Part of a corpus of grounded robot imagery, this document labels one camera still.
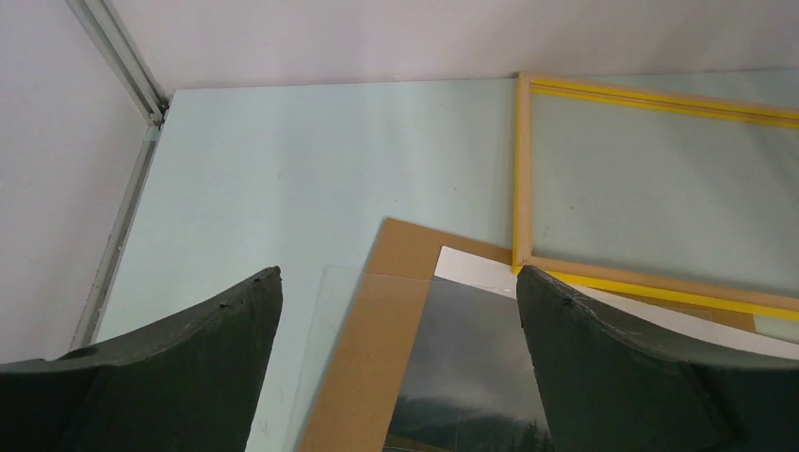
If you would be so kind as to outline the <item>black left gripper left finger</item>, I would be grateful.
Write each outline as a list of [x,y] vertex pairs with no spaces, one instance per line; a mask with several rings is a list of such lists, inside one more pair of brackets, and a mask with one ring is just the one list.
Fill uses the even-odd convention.
[[242,451],[283,305],[278,267],[54,360],[1,367],[5,451]]

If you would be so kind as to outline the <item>clear acrylic sheet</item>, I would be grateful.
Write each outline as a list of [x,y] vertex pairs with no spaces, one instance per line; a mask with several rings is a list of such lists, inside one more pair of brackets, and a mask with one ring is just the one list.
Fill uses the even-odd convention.
[[298,451],[515,451],[537,391],[511,289],[322,274]]

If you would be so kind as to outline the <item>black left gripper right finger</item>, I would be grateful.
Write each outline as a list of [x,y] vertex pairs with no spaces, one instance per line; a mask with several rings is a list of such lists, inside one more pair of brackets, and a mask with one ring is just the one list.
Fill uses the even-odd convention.
[[672,331],[527,266],[516,293],[558,451],[794,451],[798,363]]

